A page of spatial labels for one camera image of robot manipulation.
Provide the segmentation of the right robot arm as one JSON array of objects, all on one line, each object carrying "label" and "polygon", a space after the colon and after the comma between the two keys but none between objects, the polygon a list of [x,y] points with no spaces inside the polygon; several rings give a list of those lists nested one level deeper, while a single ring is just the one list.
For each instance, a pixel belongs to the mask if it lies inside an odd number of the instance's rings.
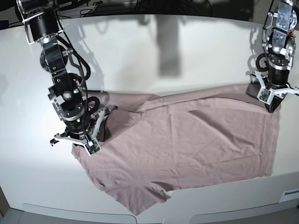
[{"label": "right robot arm", "polygon": [[66,125],[62,134],[50,141],[62,140],[82,146],[88,155],[100,151],[97,140],[100,126],[114,110],[89,96],[86,81],[91,75],[88,63],[60,36],[64,32],[58,18],[59,5],[55,0],[18,0],[16,2],[24,24],[28,44],[42,47],[40,64],[51,74],[51,101],[59,119]]}]

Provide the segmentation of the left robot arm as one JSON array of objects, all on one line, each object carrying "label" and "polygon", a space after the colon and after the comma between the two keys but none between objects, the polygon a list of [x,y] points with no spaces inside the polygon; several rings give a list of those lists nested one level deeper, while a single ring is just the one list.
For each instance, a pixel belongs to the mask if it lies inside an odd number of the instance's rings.
[{"label": "left robot arm", "polygon": [[275,112],[287,94],[298,95],[288,82],[296,52],[294,30],[298,23],[297,1],[281,0],[276,11],[269,10],[262,29],[261,53],[256,70],[250,73],[246,93]]}]

